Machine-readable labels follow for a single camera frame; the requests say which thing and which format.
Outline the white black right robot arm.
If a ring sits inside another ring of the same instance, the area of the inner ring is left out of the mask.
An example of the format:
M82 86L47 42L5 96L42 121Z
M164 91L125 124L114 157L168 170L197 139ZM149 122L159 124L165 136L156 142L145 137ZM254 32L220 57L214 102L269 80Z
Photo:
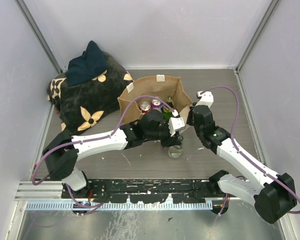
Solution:
M230 194L254 206L258 215L274 224L297 205L293 178L271 170L246 150L224 128L215 124L207 105L190 106L187 124L193 126L202 145L233 165L247 179L239 180L225 170L209 178L209 191L215 197Z

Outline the tan canvas tote bag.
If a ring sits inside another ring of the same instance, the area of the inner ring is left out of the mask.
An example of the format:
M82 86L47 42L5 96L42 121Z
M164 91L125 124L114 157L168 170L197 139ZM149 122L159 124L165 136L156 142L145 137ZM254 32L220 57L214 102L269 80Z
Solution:
M143 115L140 104L151 102L151 96L159 97L163 101L171 96L173 106L179 113L193 104L185 93L179 77L167 75L142 77L130 83L118 97L120 115L123 117L122 124L140 119Z

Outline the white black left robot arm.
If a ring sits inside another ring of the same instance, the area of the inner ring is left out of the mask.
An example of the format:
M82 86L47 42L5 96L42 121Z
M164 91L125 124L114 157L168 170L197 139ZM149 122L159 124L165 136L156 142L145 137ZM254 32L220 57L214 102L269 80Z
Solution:
M163 148L179 146L179 132L185 128L182 117L173 116L164 122L161 112L153 109L141 119L113 131L86 136L61 132L43 151L48 177L67 184L78 198L85 198L90 193L90 185L86 175L76 168L79 160L103 152L135 148L148 141L160 141Z

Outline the green Perrier bottle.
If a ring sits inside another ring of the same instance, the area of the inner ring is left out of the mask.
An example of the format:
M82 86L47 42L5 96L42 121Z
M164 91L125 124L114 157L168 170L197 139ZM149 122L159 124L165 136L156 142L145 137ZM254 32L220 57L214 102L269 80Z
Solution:
M173 109L174 109L173 97L168 96L167 99L166 99L166 103L170 106L170 108L168 108L164 104L162 105L162 115L163 115L163 121L164 122L168 122L169 119L173 116Z

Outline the purple Fanta can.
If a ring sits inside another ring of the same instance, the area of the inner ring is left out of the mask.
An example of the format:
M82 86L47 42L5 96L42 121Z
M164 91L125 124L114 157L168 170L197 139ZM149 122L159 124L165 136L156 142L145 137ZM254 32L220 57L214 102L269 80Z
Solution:
M158 111L162 112L163 103L160 100L153 98L151 100L150 105L151 105L152 109L155 109L155 110L158 110Z

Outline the clear glass Chang bottle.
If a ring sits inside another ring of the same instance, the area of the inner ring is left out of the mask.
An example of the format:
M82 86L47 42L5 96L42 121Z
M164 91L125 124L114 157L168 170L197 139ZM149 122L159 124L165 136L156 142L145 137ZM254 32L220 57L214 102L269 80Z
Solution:
M177 139L179 140L180 145L173 145L168 148L168 155L171 159L178 159L183 153L184 137L179 135Z

